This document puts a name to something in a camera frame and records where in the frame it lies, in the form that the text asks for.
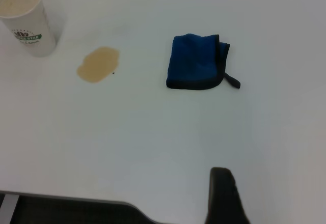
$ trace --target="blue cloth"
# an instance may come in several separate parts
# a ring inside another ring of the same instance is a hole
[[[189,90],[216,87],[225,77],[229,47],[230,44],[220,43],[218,35],[200,37],[187,34],[175,37],[167,87]]]

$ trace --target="brown liquid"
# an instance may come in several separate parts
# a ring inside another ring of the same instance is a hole
[[[78,76],[88,82],[96,83],[118,67],[119,51],[110,47],[100,47],[84,58],[77,69]]]

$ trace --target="cup logo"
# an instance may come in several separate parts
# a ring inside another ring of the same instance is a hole
[[[34,44],[42,38],[42,34],[35,35],[33,32],[27,30],[12,30],[12,33],[23,44]]]

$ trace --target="black object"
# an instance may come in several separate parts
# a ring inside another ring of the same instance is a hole
[[[4,198],[5,198],[5,195],[0,193],[0,207],[2,205],[2,202],[3,202]]]
[[[229,169],[214,167],[210,171],[205,224],[250,224]]]
[[[20,196],[10,224],[154,224],[123,204]]]

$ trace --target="dark floor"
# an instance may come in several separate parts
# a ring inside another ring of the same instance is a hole
[[[20,196],[10,224],[152,224],[126,205]]]

